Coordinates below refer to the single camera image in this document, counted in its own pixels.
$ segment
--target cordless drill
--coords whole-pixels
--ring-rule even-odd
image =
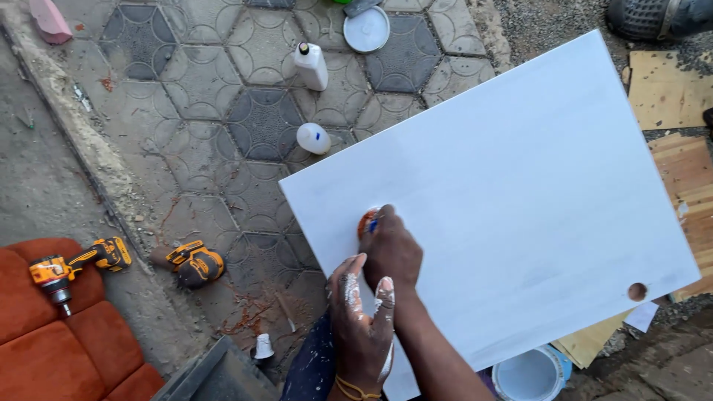
[[[206,248],[201,240],[176,249],[158,246],[151,251],[148,259],[154,265],[178,273],[178,285],[190,290],[201,288],[219,278],[224,268],[220,255]]]
[[[99,239],[91,247],[82,250],[66,262],[61,255],[47,256],[30,263],[30,275],[35,284],[49,296],[52,303],[58,305],[70,316],[67,303],[72,299],[69,282],[82,271],[84,263],[92,262],[98,268],[117,271],[131,264],[131,257],[119,237]]]

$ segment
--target orange cushion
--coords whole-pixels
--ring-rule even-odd
[[[29,268],[29,263],[33,260],[45,256],[59,254],[65,259],[69,259],[83,250],[77,241],[70,238],[39,238],[9,245],[7,248],[17,252],[26,260],[26,268]],[[104,285],[99,272],[96,271],[96,267],[92,263],[84,264],[82,272],[69,283],[69,291],[72,294],[72,300],[68,305],[73,314],[104,299]]]
[[[101,301],[64,321],[97,367],[107,393],[143,365],[131,329],[109,302]]]
[[[5,248],[0,248],[0,278],[0,345],[57,318],[57,308],[35,285],[27,262]]]
[[[164,385],[163,378],[148,363],[143,364],[106,396],[107,401],[149,401]]]
[[[0,361],[4,399],[92,401],[106,391],[84,348],[61,321],[0,345]]]

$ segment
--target white plastic bottle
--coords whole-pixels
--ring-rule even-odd
[[[297,143],[306,151],[317,155],[329,152],[332,140],[329,134],[315,123],[304,123],[297,129]]]
[[[305,42],[298,44],[294,50],[294,64],[307,88],[313,91],[327,89],[329,74],[321,47]]]

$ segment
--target person's hand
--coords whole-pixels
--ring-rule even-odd
[[[364,266],[364,278],[374,290],[384,276],[394,280],[400,295],[415,293],[416,280],[421,270],[424,251],[416,243],[392,205],[376,212],[376,227],[369,232],[369,224],[362,233],[359,252],[369,256]]]
[[[374,318],[365,315],[357,281],[365,260],[363,253],[347,258],[329,276],[327,302],[338,376],[365,394],[378,395],[393,362],[394,282],[390,277],[381,278],[376,286]],[[355,390],[344,389],[358,396]]]

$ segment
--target white board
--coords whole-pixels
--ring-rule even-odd
[[[599,31],[280,185],[327,275],[394,204],[424,249],[419,295],[474,370],[633,308],[633,283],[651,300],[700,278]],[[419,393],[400,346],[384,392]]]

